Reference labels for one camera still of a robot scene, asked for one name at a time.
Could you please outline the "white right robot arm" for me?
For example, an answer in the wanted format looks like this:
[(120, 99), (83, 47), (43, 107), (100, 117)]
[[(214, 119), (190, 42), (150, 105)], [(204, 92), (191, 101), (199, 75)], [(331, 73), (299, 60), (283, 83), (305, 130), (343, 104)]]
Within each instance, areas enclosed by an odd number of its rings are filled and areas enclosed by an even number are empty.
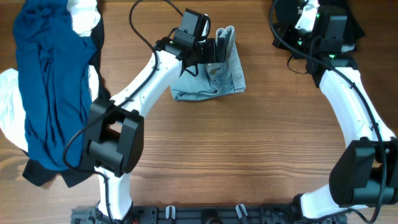
[(354, 58), (343, 49), (345, 24), (303, 36), (271, 24), (274, 45), (307, 61), (307, 73), (325, 95), (338, 120), (346, 149), (323, 187), (297, 195), (290, 218), (321, 221), (372, 207), (374, 223), (383, 205), (397, 204), (397, 138), (384, 124), (361, 83)]

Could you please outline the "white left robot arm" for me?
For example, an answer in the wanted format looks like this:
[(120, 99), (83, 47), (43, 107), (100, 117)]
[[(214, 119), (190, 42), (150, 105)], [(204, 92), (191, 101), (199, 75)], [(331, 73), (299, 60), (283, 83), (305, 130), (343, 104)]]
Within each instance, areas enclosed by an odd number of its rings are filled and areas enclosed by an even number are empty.
[(225, 62), (232, 43), (225, 37), (158, 40), (148, 64), (124, 90), (90, 108), (83, 155), (100, 179), (96, 223), (130, 223), (130, 173), (144, 149), (144, 120), (165, 89), (191, 66)]

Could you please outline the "light blue denim shorts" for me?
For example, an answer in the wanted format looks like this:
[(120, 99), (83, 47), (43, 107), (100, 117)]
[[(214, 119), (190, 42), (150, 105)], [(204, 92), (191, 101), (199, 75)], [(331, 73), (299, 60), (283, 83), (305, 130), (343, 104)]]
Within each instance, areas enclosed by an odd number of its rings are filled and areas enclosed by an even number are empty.
[(195, 71), (195, 67), (190, 67), (170, 86), (170, 92), (175, 100), (201, 101), (245, 91), (246, 82), (236, 48), (234, 26), (219, 28), (216, 31), (216, 39), (221, 38), (228, 43), (226, 61), (199, 64), (196, 77), (190, 74)]

